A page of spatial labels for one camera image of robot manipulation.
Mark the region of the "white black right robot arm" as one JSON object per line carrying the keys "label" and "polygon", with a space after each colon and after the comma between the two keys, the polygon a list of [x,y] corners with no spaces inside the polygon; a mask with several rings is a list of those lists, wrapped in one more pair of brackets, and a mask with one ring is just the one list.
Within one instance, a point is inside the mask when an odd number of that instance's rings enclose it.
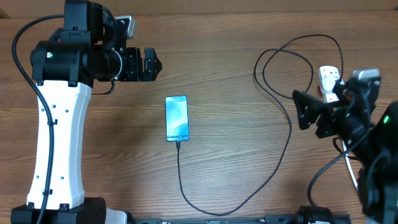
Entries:
{"label": "white black right robot arm", "polygon": [[392,102],[377,124],[371,113],[379,93],[379,79],[350,79],[337,84],[338,101],[324,103],[303,91],[292,93],[300,129],[317,125],[318,138],[338,136],[347,150],[323,167],[352,152],[363,165],[358,178],[358,197],[363,213],[378,223],[397,223],[397,102]]}

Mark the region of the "Samsung Galaxy smartphone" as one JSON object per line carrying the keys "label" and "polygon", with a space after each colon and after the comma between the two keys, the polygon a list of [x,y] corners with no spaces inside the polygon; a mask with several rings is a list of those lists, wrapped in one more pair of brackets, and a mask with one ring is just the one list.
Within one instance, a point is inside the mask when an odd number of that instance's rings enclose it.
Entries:
{"label": "Samsung Galaxy smartphone", "polygon": [[168,142],[188,141],[188,100],[185,95],[165,98],[165,130]]}

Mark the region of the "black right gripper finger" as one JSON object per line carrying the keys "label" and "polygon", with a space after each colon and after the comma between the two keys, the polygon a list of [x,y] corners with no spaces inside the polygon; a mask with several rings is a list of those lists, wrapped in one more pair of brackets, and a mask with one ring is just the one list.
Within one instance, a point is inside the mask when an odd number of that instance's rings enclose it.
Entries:
{"label": "black right gripper finger", "polygon": [[303,91],[294,90],[292,97],[297,109],[298,123],[301,130],[316,123],[319,129],[329,129],[329,104],[320,101]]}
{"label": "black right gripper finger", "polygon": [[336,96],[337,101],[349,101],[348,91],[344,83],[341,84],[340,81],[336,81],[332,92]]}

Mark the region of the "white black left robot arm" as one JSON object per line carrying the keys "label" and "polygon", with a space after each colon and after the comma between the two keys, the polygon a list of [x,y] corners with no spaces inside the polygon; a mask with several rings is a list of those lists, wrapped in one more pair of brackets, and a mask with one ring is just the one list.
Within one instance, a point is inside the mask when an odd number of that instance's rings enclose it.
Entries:
{"label": "white black left robot arm", "polygon": [[40,41],[24,78],[38,98],[34,178],[12,223],[132,223],[129,212],[87,197],[81,176],[83,128],[94,82],[153,82],[162,64],[152,48],[128,47],[131,16],[91,1],[66,1],[63,27]]}

